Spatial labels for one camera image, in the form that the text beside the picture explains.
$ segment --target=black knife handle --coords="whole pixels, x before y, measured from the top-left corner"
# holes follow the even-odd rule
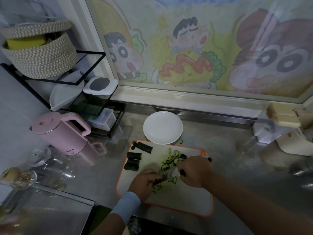
[[[206,159],[208,159],[209,162],[212,162],[212,158],[206,158]],[[181,169],[179,172],[181,175],[186,176],[186,172],[183,169]]]

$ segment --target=plate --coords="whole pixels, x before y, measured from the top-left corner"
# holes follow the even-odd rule
[[[180,118],[168,111],[151,114],[143,124],[143,133],[151,142],[170,144],[182,135],[183,125]]]
[[[77,82],[81,78],[81,73],[79,70],[68,74],[62,81],[67,82]],[[82,80],[77,86],[57,84],[50,95],[50,106],[53,111],[59,110],[65,106],[69,107],[71,103],[78,97],[78,95],[83,91],[85,81]]]

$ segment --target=electric kettle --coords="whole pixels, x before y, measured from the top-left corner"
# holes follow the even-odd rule
[[[77,121],[85,130],[80,131],[70,120]],[[49,112],[33,120],[31,131],[41,135],[60,153],[74,155],[87,144],[90,126],[76,113]]]

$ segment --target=knife blade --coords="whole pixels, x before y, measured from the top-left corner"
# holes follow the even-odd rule
[[[178,175],[186,175],[184,170],[179,170],[178,167],[173,167],[171,169],[167,169],[166,171],[162,172],[160,176],[162,176],[162,179],[155,180],[152,184],[153,186],[156,184],[159,184],[163,181],[169,180],[170,178],[173,178]]]

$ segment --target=hand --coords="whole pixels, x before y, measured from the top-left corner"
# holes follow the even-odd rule
[[[192,187],[203,188],[206,180],[214,173],[210,162],[202,156],[189,157],[184,161],[177,162],[179,170],[183,169],[185,176],[181,175],[180,179]]]
[[[147,200],[152,192],[152,183],[162,177],[152,169],[139,173],[131,183],[128,191],[134,192],[141,202]]]

